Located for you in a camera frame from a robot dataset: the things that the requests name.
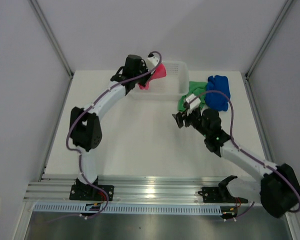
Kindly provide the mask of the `pink towel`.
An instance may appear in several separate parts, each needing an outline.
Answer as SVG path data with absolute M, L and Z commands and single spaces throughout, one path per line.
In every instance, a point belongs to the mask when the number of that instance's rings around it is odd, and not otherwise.
M 148 90 L 150 87 L 150 82 L 152 80 L 161 79 L 167 76 L 167 71 L 163 63 L 161 63 L 158 68 L 154 71 L 154 73 L 151 75 L 149 80 L 146 82 L 145 86 L 142 86 L 141 84 L 138 84 L 138 87 L 140 90 Z

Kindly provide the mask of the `white plastic basket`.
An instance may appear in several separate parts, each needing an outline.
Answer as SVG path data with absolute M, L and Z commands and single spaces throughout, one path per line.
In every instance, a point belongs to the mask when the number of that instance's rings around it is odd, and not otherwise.
M 135 100 L 179 101 L 189 91 L 188 66 L 183 61 L 164 60 L 166 76 L 151 80 L 148 89 L 138 86 L 129 92 Z

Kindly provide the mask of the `green towel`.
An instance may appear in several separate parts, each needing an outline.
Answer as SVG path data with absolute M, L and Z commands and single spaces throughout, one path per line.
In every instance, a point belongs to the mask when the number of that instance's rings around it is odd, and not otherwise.
M 207 82 L 197 82 L 197 81 L 190 81 L 189 82 L 189 88 L 188 93 L 186 95 L 183 95 L 177 104 L 177 110 L 180 112 L 183 112 L 185 110 L 184 108 L 184 100 L 190 96 L 191 94 L 194 94 L 195 96 L 198 96 L 206 91 L 207 89 Z

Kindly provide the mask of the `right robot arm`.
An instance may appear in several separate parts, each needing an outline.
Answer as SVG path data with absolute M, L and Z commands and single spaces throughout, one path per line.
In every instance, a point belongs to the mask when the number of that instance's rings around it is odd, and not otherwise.
M 224 202 L 235 197 L 260 203 L 275 218 L 287 212 L 300 211 L 300 184 L 293 168 L 284 163 L 277 165 L 235 143 L 232 136 L 221 126 L 219 113 L 211 108 L 173 114 L 179 128 L 193 127 L 204 136 L 206 148 L 218 157 L 230 161 L 253 180 L 242 180 L 237 176 L 229 178 L 229 183 L 218 189 L 218 196 Z

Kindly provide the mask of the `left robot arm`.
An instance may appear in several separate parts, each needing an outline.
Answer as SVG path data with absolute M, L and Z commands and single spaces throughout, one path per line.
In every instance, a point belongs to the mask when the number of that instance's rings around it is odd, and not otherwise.
M 107 192 L 98 184 L 96 160 L 92 156 L 101 143 L 101 120 L 105 114 L 135 86 L 146 87 L 162 63 L 159 52 L 151 52 L 146 59 L 130 54 L 125 63 L 110 78 L 109 85 L 100 96 L 85 107 L 74 107 L 70 112 L 66 148 L 78 153 L 79 173 L 71 187 L 71 200 L 95 199 Z

